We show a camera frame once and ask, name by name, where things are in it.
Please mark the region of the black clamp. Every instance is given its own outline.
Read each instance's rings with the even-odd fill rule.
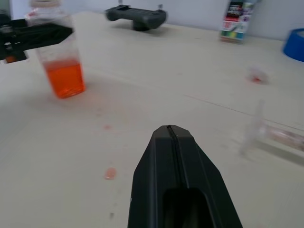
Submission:
[[[0,60],[6,63],[25,60],[26,50],[58,44],[72,33],[72,28],[53,23],[29,27],[26,20],[11,20],[0,10]]]
[[[167,19],[167,12],[162,10],[162,5],[158,6],[158,10],[143,10],[130,8],[128,5],[123,5],[123,1],[119,0],[119,6],[107,9],[106,17],[110,21],[118,19],[127,19],[133,21],[133,30],[147,31],[157,29]]]
[[[242,228],[218,169],[189,131],[153,133],[134,172],[128,228]]]

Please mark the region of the white wall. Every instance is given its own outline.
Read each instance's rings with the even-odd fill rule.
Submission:
[[[14,18],[29,12],[27,0],[11,0]],[[63,7],[71,13],[92,10],[102,12],[116,6],[116,0],[62,0]],[[169,23],[218,30],[228,0],[124,0],[135,8],[157,9],[164,5]],[[258,4],[249,34],[259,37],[285,39],[288,32],[304,28],[304,0],[262,0]]]

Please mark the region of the table surface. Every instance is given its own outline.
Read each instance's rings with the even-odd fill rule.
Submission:
[[[74,16],[87,91],[59,100],[34,51],[0,65],[0,223],[4,228],[124,228],[133,172],[152,132],[191,132],[220,170],[245,228],[301,228],[304,169],[262,149],[238,150],[258,101],[268,124],[304,130],[304,64],[280,41],[221,43],[218,33]],[[246,80],[248,68],[268,85]],[[107,168],[117,169],[105,180]]]

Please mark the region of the blue tape roll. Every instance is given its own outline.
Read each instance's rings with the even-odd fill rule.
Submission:
[[[290,58],[304,62],[304,28],[291,31],[283,52]]]

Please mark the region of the liquid spill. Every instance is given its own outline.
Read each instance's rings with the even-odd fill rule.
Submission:
[[[105,129],[105,130],[111,130],[111,128],[112,128],[112,126],[110,126],[110,125],[105,125],[105,126],[104,126],[104,129]]]
[[[109,168],[106,170],[104,178],[106,180],[113,180],[116,177],[117,171],[115,168]]]

